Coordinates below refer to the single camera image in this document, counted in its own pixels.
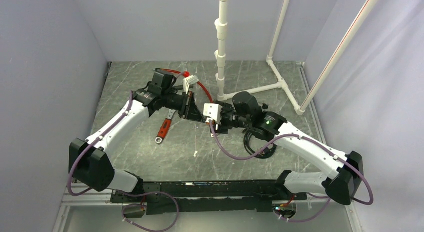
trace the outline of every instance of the robotic arm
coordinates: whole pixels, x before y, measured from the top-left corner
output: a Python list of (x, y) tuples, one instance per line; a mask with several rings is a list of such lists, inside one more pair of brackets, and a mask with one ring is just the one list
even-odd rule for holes
[[(103, 128), (86, 140), (76, 138), (69, 147), (70, 174), (73, 172), (75, 179), (99, 192), (112, 189), (133, 195), (143, 194), (143, 179), (113, 168), (109, 158), (127, 134), (165, 107), (176, 110), (183, 119), (209, 124), (214, 134), (227, 134), (232, 128), (246, 128), (253, 136), (267, 142), (281, 135), (296, 135), (282, 137), (273, 143), (295, 152), (321, 172), (286, 170), (276, 181), (278, 190), (287, 196), (297, 193), (327, 194), (342, 205), (350, 205), (361, 178), (345, 163), (363, 174), (360, 154), (354, 151), (346, 154), (320, 143), (281, 115), (264, 111), (256, 98), (247, 92), (236, 94), (232, 99), (233, 105), (218, 101), (206, 103), (202, 114), (192, 91), (176, 93), (173, 89), (176, 80), (167, 72), (155, 72), (152, 81), (145, 88), (135, 91), (125, 107)], [(322, 147), (334, 155), (329, 155)]]

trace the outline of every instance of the table surface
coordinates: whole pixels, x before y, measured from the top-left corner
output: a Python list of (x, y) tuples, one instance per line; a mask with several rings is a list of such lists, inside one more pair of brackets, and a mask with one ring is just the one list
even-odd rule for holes
[[(294, 97), (302, 102), (306, 91), (300, 70), (295, 62), (276, 62), (276, 67), (286, 80)], [(216, 98), (218, 93), (214, 61), (148, 61), (114, 62), (111, 65), (97, 108), (92, 132), (99, 130), (112, 119), (128, 100), (130, 90), (146, 86), (155, 68), (189, 71)], [(227, 94), (276, 83), (276, 77), (265, 61), (227, 61), (225, 66), (225, 92)], [(200, 110), (208, 98), (196, 85), (193, 88)], [(279, 113), (304, 133), (318, 139), (314, 116), (307, 109), (298, 116), (282, 89), (254, 94), (257, 101), (268, 104), (268, 111)], [(295, 153), (277, 148), (273, 157), (237, 161), (220, 151), (206, 124), (174, 116), (167, 137), (161, 145), (155, 143), (156, 135), (169, 110), (157, 111), (147, 121), (131, 132), (110, 160), (116, 169), (134, 173), (145, 181), (214, 181), (276, 179), (284, 170), (317, 172), (318, 169)], [(242, 129), (230, 130), (220, 135), (224, 148), (236, 156), (248, 156), (243, 146)], [(264, 141), (252, 139), (251, 146), (259, 149)]]

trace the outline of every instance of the black cable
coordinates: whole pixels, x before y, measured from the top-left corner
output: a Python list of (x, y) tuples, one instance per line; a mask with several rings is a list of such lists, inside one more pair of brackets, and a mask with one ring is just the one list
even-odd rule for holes
[[(253, 155), (254, 153), (256, 153), (256, 151), (254, 151), (251, 148), (251, 139), (252, 139), (253, 134), (250, 131), (246, 130), (246, 129), (243, 132), (246, 132), (244, 134), (244, 139), (243, 139), (244, 149), (247, 151), (247, 153), (249, 155)], [(268, 158), (270, 158), (271, 156), (274, 155), (274, 153), (276, 152), (276, 150), (277, 150), (277, 145), (273, 144), (271, 149), (266, 148), (263, 151), (263, 153), (258, 154), (257, 156), (255, 156), (255, 158), (258, 158), (258, 159), (268, 159)]]

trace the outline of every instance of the white connector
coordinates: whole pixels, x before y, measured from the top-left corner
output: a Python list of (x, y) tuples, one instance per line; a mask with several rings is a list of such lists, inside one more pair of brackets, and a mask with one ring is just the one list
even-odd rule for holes
[(206, 117), (207, 123), (216, 122), (217, 125), (221, 124), (221, 111), (223, 107), (216, 103), (205, 103), (203, 107), (203, 115)]
[(184, 92), (187, 94), (189, 92), (190, 86), (199, 82), (199, 78), (196, 75), (190, 75), (187, 78), (184, 78), (182, 85), (184, 87)]

